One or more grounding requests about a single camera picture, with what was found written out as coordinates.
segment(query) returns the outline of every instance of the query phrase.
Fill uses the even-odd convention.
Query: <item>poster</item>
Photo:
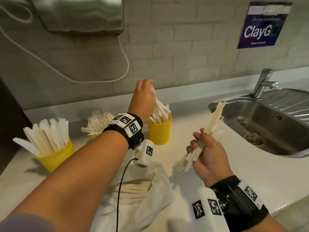
[[[251,2],[238,49],[275,45],[291,2]]]

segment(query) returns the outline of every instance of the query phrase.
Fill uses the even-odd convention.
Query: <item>purple sleeve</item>
[[[56,232],[53,225],[35,215],[16,215],[0,222],[1,232]]]

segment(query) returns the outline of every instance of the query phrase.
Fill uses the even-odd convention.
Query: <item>person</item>
[[[145,122],[156,101],[150,89],[152,79],[138,81],[128,113]],[[233,176],[226,152],[210,135],[195,132],[187,152],[205,144],[203,155],[193,164],[206,187]],[[108,130],[76,151],[33,190],[0,222],[1,232],[88,232],[94,216],[128,151],[129,144],[119,132]],[[250,232],[284,232],[271,216]]]

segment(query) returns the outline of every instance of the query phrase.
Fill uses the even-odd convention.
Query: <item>yellow cup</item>
[[[60,164],[62,164],[67,158],[69,158],[75,152],[74,146],[71,140],[61,150],[53,153],[49,156],[37,157],[41,164],[50,172],[54,171]]]
[[[168,115],[168,122],[165,124],[155,124],[152,121],[148,121],[149,139],[155,145],[163,145],[170,139],[171,131],[171,114]]]

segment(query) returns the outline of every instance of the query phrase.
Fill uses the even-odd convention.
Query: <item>chrome faucet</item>
[[[255,86],[253,93],[251,94],[251,97],[260,100],[265,87],[269,87],[270,89],[276,89],[279,86],[279,82],[269,81],[272,73],[273,70],[271,68],[264,68],[262,70],[260,78],[257,81],[257,85]]]

